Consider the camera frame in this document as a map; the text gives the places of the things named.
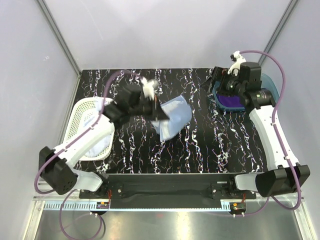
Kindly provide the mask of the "light blue towel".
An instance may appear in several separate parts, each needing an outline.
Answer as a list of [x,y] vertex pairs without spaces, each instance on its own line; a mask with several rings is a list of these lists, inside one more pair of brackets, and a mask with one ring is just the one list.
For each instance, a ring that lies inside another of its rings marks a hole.
[[151,121],[160,141],[174,138],[192,119],[192,109],[186,99],[179,95],[161,105],[169,120]]

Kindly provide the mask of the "purple towel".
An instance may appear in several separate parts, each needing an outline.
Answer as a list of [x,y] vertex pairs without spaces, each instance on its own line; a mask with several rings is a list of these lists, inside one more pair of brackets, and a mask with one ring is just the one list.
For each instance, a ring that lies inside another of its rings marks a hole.
[[240,102],[240,98],[238,96],[225,96],[218,94],[217,99],[219,103],[227,108],[242,108],[243,105]]

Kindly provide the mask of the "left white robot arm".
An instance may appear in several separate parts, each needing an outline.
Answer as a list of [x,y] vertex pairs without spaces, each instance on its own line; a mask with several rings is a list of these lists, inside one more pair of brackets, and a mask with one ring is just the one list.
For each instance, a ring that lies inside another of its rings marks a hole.
[[91,148],[135,116],[154,122],[169,120],[152,87],[144,90],[138,85],[125,86],[109,104],[102,105],[98,115],[82,132],[54,149],[45,146],[40,150],[38,173],[34,180],[36,192],[44,193],[38,188],[38,180],[42,178],[52,192],[59,195],[82,189],[103,198],[108,193],[108,186],[102,177],[94,172],[76,170],[74,166]]

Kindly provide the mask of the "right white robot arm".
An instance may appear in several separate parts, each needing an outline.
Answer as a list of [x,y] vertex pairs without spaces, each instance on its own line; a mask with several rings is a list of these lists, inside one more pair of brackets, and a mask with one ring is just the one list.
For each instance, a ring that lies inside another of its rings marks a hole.
[[273,197],[298,192],[310,176],[307,165],[301,165],[293,154],[275,112],[277,101],[262,87],[262,69],[257,62],[241,63],[238,75],[216,66],[202,87],[208,93],[237,96],[254,124],[267,161],[267,171],[241,173],[227,185],[228,195],[239,198],[245,191]]

